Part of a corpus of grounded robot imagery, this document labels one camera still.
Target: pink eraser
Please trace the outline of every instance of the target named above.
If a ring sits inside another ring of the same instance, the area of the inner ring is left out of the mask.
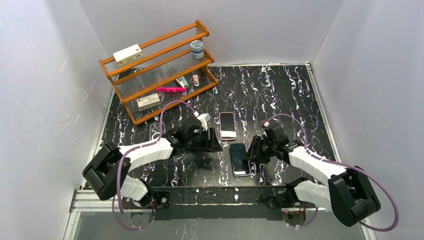
[[[193,82],[196,87],[199,86],[199,76],[197,74],[193,75]]]

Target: jar lid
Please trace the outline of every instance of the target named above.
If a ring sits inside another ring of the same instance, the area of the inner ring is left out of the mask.
[[[203,46],[203,42],[200,40],[194,40],[191,42],[190,44],[191,50],[193,51],[202,51],[204,46]]]

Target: pink pen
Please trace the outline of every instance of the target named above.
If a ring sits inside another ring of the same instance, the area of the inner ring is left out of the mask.
[[[156,91],[175,93],[175,92],[186,92],[187,89],[185,87],[158,87],[156,88]]]

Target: label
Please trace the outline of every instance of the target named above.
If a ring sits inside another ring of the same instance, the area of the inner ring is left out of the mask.
[[[204,51],[201,51],[201,52],[191,51],[191,57],[194,58],[194,59],[201,59],[201,58],[203,58],[203,55],[204,55]]]

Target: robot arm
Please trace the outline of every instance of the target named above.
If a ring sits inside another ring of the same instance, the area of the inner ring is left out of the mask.
[[[289,141],[281,125],[275,121],[265,122],[262,128],[265,134],[253,137],[246,160],[265,164],[269,163],[271,157],[277,157],[306,171],[322,183],[300,177],[288,183],[284,192],[261,196],[265,204],[266,201],[278,201],[280,204],[313,203],[332,211],[348,227],[380,210],[380,202],[366,176],[311,156],[301,142]]]
[[[121,196],[135,201],[150,202],[153,193],[147,183],[127,176],[127,173],[142,165],[166,160],[184,152],[192,154],[221,152],[223,149],[215,135],[215,129],[207,126],[210,118],[207,113],[198,117],[191,116],[181,127],[167,131],[159,140],[119,147],[113,143],[106,143],[85,167],[82,175],[100,200],[108,200],[117,194],[118,162],[128,150],[140,146],[128,153],[123,160],[120,178]]]

